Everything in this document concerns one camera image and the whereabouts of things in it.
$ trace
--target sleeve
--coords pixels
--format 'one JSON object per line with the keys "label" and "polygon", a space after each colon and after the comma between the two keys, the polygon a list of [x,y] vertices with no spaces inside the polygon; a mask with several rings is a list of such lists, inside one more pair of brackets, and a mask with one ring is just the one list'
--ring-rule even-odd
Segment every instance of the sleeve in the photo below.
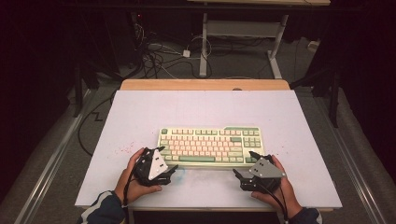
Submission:
{"label": "sleeve", "polygon": [[105,191],[99,194],[97,200],[78,219],[78,224],[120,224],[125,214],[121,201],[114,191]]}
{"label": "sleeve", "polygon": [[318,209],[303,208],[290,219],[290,224],[322,224],[322,218]]}

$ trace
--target space bar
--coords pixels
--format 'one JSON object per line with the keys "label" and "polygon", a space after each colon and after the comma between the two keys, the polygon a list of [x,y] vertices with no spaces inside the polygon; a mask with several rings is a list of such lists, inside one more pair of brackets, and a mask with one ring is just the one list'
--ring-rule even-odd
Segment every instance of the space bar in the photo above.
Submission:
{"label": "space bar", "polygon": [[189,156],[180,156],[178,158],[179,161],[192,161],[192,162],[214,162],[214,157],[189,157]]}

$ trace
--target desk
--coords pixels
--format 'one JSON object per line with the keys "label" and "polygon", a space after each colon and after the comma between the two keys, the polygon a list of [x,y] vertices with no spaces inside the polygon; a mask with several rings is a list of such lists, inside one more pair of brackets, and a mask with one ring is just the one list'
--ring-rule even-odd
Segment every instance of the desk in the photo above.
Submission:
{"label": "desk", "polygon": [[[328,6],[330,0],[189,0],[193,2],[211,3],[236,3],[255,5],[284,5],[284,6]],[[202,53],[200,61],[200,77],[206,77],[207,63],[207,36],[208,35],[232,35],[253,37],[274,37],[275,44],[272,50],[268,50],[268,60],[271,65],[274,78],[282,78],[276,62],[276,53],[286,28],[289,15],[283,15],[281,22],[256,22],[256,21],[210,21],[207,13],[204,13],[202,31]]]}
{"label": "desk", "polygon": [[[210,91],[196,91],[204,87]],[[235,87],[245,91],[229,91]],[[141,147],[156,147],[162,127],[198,124],[261,127],[266,152],[282,161],[302,206],[319,209],[342,206],[298,99],[285,81],[213,79],[125,80],[113,101],[76,206],[89,206],[99,193],[114,189],[130,156]],[[252,199],[250,192],[242,191],[231,170],[202,169],[177,169],[172,183],[163,186],[162,192],[140,198],[132,208],[272,211],[267,204]]]}

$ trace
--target hand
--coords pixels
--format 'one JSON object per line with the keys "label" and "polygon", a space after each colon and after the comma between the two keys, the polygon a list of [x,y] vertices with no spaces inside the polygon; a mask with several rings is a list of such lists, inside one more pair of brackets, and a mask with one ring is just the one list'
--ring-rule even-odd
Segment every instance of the hand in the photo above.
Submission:
{"label": "hand", "polygon": [[[117,196],[120,198],[121,203],[123,203],[124,195],[123,191],[125,188],[125,185],[128,182],[128,178],[130,173],[132,172],[132,169],[134,168],[134,164],[136,163],[137,159],[142,155],[143,153],[143,148],[140,148],[132,157],[129,159],[128,166],[125,170],[122,171],[122,174],[120,176],[119,182],[117,183],[116,188],[114,191],[116,192]],[[132,177],[132,181],[129,184],[128,188],[128,203],[132,203],[136,201],[139,197],[145,195],[145,194],[150,194],[156,191],[161,191],[163,188],[161,186],[151,186],[151,187],[145,187],[139,184],[137,180],[134,180],[134,176]]]}
{"label": "hand", "polygon": [[[272,156],[272,159],[274,161],[274,165],[279,170],[286,173],[285,169],[283,168],[279,160],[275,156]],[[292,218],[297,213],[299,213],[303,208],[297,202],[296,196],[294,195],[293,186],[286,177],[282,177],[280,181],[280,188],[274,192],[274,195],[282,202],[283,206],[285,206],[283,201],[282,191],[283,191],[283,196],[285,197],[286,206],[288,208],[288,218]],[[283,212],[279,204],[275,201],[273,197],[271,197],[271,195],[263,194],[258,191],[253,191],[251,193],[251,196],[253,198],[257,198],[260,201],[270,204],[273,208],[275,208],[277,212]]]}

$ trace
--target mechanical keyboard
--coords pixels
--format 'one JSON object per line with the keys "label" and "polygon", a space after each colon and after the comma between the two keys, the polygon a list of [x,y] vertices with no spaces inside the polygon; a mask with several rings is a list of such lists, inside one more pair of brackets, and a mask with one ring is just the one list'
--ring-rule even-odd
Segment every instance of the mechanical keyboard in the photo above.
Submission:
{"label": "mechanical keyboard", "polygon": [[163,128],[158,147],[166,164],[181,167],[251,167],[249,151],[264,155],[257,127]]}

